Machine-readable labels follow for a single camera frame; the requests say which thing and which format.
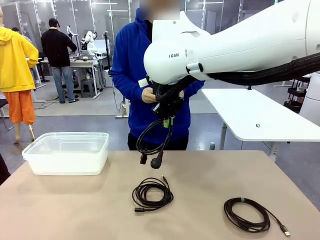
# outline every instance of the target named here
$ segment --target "blue sleeve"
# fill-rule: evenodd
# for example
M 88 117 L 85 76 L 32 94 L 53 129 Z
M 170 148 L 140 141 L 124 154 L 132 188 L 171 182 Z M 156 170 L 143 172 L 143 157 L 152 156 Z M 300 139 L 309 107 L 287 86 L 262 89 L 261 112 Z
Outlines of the blue sleeve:
M 128 42 L 128 39 L 125 40 L 120 31 L 115 38 L 113 64 L 110 71 L 112 81 L 126 99 L 142 101 L 141 95 L 144 89 L 130 78 L 128 44 L 125 42 Z
M 188 99 L 195 95 L 205 84 L 205 81 L 195 81 L 184 90 L 184 98 Z

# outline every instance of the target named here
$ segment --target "person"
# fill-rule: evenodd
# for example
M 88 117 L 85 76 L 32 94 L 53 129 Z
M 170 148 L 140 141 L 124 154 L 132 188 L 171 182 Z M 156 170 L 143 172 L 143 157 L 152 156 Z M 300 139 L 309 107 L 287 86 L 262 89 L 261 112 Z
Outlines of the person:
M 8 171 L 5 160 L 0 153 L 0 186 L 10 177 L 10 172 Z
M 49 30 L 41 36 L 43 53 L 47 56 L 51 66 L 52 75 L 61 104 L 66 102 L 62 86 L 62 76 L 65 81 L 69 103 L 78 102 L 74 95 L 74 83 L 70 68 L 68 47 L 75 52 L 77 46 L 63 32 L 60 32 L 59 21 L 55 18 L 49 19 Z
M 21 34 L 4 27 L 0 10 L 0 90 L 9 103 L 15 144 L 20 142 L 21 122 L 28 125 L 31 140 L 35 140 L 33 123 L 36 115 L 31 95 L 35 83 L 30 68 L 37 64 L 38 54 L 38 50 Z
M 20 29 L 17 28 L 17 27 L 13 27 L 11 28 L 12 31 L 14 32 L 17 32 L 19 34 L 21 34 L 20 32 Z M 32 43 L 31 39 L 28 38 L 27 36 L 23 36 L 25 39 L 27 39 L 30 43 Z M 33 68 L 31 68 L 31 71 L 32 71 L 32 75 L 33 75 L 33 78 L 34 78 L 34 83 L 35 84 L 39 84 L 40 83 L 40 80 L 39 80 L 39 77 L 38 77 L 38 73 L 37 73 L 37 67 L 34 66 Z
M 130 132 L 127 142 L 131 151 L 137 150 L 136 143 L 140 134 L 152 122 L 159 119 L 152 112 L 152 108 L 157 105 L 153 89 L 150 85 L 140 88 L 138 81 L 144 79 L 147 74 L 144 68 L 144 54 L 152 42 L 153 19 L 151 16 L 154 15 L 152 13 L 168 7 L 172 1 L 148 0 L 146 2 L 149 14 L 142 14 L 138 8 L 135 22 L 127 24 L 117 34 L 111 67 L 115 87 L 126 99 L 130 100 L 131 104 L 128 119 Z M 150 19 L 145 20 L 143 16 L 150 16 Z M 195 95 L 203 85 L 204 81 L 196 81 L 184 90 L 184 104 L 173 120 L 172 136 L 165 150 L 184 151 L 187 149 L 191 124 L 189 98 Z M 168 131 L 159 125 L 154 128 L 152 134 L 146 135 L 142 146 L 148 150 L 155 149 L 165 141 L 167 134 Z

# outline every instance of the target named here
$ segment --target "orange pants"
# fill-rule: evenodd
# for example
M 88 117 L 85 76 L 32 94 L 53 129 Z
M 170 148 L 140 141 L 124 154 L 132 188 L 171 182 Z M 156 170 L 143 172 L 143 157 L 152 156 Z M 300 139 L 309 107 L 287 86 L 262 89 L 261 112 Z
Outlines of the orange pants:
M 3 93 L 9 103 L 9 117 L 13 123 L 33 124 L 36 122 L 34 103 L 30 90 Z

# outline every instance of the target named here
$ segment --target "blue hoodie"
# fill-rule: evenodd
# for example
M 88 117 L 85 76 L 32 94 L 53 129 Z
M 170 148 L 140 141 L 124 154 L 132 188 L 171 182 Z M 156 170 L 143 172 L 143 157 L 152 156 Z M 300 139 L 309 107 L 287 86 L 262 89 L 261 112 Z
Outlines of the blue hoodie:
M 138 81 L 147 75 L 144 67 L 144 55 L 151 44 L 147 35 L 147 23 L 139 18 L 139 8 L 136 10 L 135 22 L 124 26 L 115 38 L 112 80 L 121 94 L 131 102 L 129 113 L 130 133 L 138 138 L 140 134 L 159 117 L 152 112 L 156 103 L 142 101 L 143 88 Z M 190 108 L 189 98 L 195 95 L 204 85 L 204 81 L 196 81 L 184 90 L 184 104 L 173 120 L 172 141 L 177 141 L 189 134 Z M 168 130 L 158 126 L 152 134 L 146 136 L 153 144 L 163 143 Z

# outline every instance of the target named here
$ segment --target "black shoe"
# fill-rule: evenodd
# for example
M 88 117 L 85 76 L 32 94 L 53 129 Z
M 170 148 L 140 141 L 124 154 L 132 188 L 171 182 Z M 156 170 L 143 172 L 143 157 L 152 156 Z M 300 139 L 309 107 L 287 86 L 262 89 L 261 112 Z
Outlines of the black shoe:
M 75 102 L 79 102 L 80 100 L 78 99 L 78 98 L 75 98 L 74 100 L 72 100 L 72 101 L 69 101 L 69 103 L 70 104 L 73 104 L 73 103 L 75 103 Z

